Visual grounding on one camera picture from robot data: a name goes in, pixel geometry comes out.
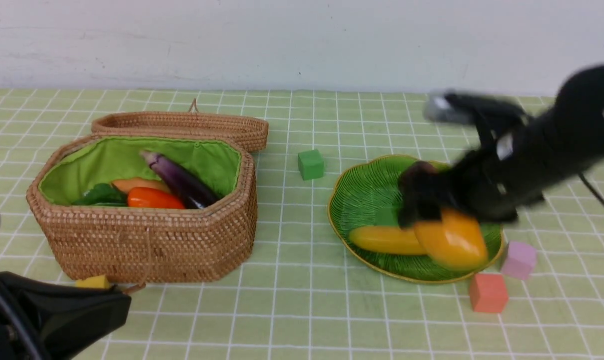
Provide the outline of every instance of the black cable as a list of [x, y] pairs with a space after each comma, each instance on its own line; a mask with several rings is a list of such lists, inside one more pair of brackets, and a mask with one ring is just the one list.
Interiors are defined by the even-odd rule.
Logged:
[[0, 283], [0, 310], [15, 328], [18, 339], [32, 360], [51, 360], [28, 317], [2, 283]]
[[604, 207], [604, 197], [602, 196], [602, 194], [600, 194], [599, 191], [597, 191], [597, 189], [595, 189], [595, 187], [590, 182], [588, 182], [588, 180], [586, 179], [586, 177], [584, 176], [583, 173], [580, 173], [580, 179], [582, 180], [582, 182], [584, 183], [584, 185], [586, 185], [586, 187], [588, 187], [588, 189], [590, 190], [590, 192], [593, 193], [593, 195], [595, 196], [595, 198], [597, 198], [597, 200], [599, 200], [599, 202]]

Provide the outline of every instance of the toy block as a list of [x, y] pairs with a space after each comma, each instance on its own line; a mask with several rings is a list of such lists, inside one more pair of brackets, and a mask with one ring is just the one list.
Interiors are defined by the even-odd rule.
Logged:
[[313, 180], [324, 176], [324, 159], [319, 150], [307, 150], [297, 154], [297, 167], [302, 179]]
[[537, 265], [537, 250], [527, 243], [510, 241], [501, 272], [512, 278], [528, 280]]
[[508, 290], [499, 273], [477, 273], [469, 288], [471, 306], [478, 313], [501, 313], [508, 303]]
[[397, 210], [393, 207], [384, 207], [375, 214], [376, 226], [399, 226], [397, 223]]
[[105, 275], [93, 276], [85, 278], [85, 280], [75, 281], [75, 286], [89, 289], [110, 289], [110, 284]]

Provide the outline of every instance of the table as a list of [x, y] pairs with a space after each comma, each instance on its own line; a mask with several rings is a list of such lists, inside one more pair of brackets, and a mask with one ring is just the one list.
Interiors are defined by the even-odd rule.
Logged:
[[[72, 284], [28, 210], [29, 183], [93, 119], [187, 111], [193, 98], [201, 112], [270, 123], [256, 155], [254, 253], [215, 283], [148, 285], [133, 295], [126, 326], [79, 359], [604, 359], [604, 208], [580, 182], [552, 189], [505, 230], [535, 246], [539, 264], [526, 282], [506, 278], [500, 315], [471, 310], [468, 282], [395, 280], [345, 251], [326, 213], [342, 171], [388, 154], [452, 162], [478, 143], [473, 128], [425, 121], [420, 93], [0, 89], [0, 271]], [[553, 102], [514, 99], [531, 112]], [[326, 174], [303, 181], [296, 156], [310, 149]], [[604, 194], [604, 164], [588, 177]]]

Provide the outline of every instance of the yellow cube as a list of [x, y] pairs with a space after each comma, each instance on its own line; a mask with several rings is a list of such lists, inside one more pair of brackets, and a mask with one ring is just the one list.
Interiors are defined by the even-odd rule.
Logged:
[[87, 278], [85, 280], [75, 281], [75, 286], [78, 288], [90, 288], [90, 289], [109, 289], [110, 284], [106, 278], [106, 275], [99, 275]]

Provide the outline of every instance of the purple eggplant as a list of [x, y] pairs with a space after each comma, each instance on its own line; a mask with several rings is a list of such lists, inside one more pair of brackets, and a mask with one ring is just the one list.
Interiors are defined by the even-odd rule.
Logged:
[[159, 152], [142, 150], [140, 155], [187, 209], [204, 209], [219, 201], [208, 185], [180, 164]]

